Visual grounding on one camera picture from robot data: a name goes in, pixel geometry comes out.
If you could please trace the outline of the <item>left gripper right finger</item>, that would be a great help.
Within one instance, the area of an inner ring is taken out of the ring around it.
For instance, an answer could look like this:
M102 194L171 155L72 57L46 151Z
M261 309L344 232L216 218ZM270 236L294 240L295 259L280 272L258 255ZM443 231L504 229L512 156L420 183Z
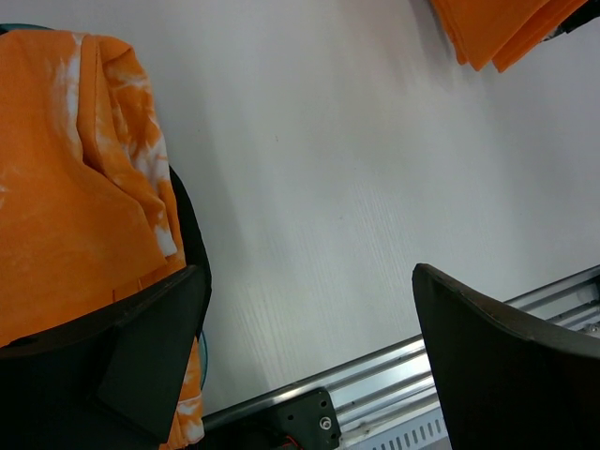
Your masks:
M599 340L424 263L412 291L455 449L596 449Z

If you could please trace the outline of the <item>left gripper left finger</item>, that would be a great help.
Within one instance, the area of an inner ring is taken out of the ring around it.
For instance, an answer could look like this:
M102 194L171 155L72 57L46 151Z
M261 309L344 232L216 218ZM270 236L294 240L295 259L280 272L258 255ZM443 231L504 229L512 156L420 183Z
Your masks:
M189 266L1 350L4 449L157 449L168 440L203 311Z

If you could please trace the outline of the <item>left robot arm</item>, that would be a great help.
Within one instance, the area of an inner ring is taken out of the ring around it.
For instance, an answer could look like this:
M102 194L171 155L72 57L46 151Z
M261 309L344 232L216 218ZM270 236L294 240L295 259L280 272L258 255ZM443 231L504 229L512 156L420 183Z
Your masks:
M166 441L206 286L189 267L1 350L5 449ZM205 418L203 449L595 449L599 271L502 302L427 264L419 335Z

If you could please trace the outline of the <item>orange white tie-dye trousers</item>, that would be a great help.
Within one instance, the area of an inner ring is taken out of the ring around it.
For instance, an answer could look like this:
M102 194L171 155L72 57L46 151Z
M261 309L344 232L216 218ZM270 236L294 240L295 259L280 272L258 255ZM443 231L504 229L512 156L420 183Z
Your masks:
M114 37L1 36L1 350L186 264L149 79ZM168 440L204 435L195 334Z

